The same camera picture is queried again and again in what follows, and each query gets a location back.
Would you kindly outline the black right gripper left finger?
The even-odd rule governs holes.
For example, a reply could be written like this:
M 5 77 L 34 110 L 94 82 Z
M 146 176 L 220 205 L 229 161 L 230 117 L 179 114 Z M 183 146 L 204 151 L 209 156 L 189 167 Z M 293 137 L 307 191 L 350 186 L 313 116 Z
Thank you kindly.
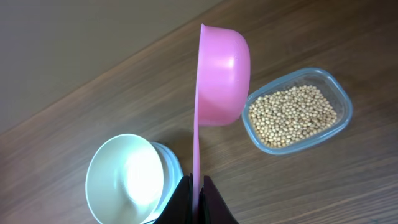
M 183 176 L 154 224 L 192 224 L 192 175 Z

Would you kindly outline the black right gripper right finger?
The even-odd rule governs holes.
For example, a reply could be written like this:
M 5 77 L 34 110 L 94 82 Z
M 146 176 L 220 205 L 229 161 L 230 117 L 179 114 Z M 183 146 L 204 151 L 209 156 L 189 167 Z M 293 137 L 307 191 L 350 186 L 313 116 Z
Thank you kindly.
M 239 224 L 210 176 L 204 176 L 200 192 L 199 224 Z

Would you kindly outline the pink measuring scoop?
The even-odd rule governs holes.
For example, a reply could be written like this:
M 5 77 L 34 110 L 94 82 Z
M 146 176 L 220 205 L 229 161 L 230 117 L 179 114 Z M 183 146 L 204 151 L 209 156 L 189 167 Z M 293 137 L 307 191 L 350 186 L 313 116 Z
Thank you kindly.
M 200 126 L 226 126 L 241 115 L 251 75 L 249 47 L 235 30 L 201 25 L 193 119 L 192 210 L 199 210 Z

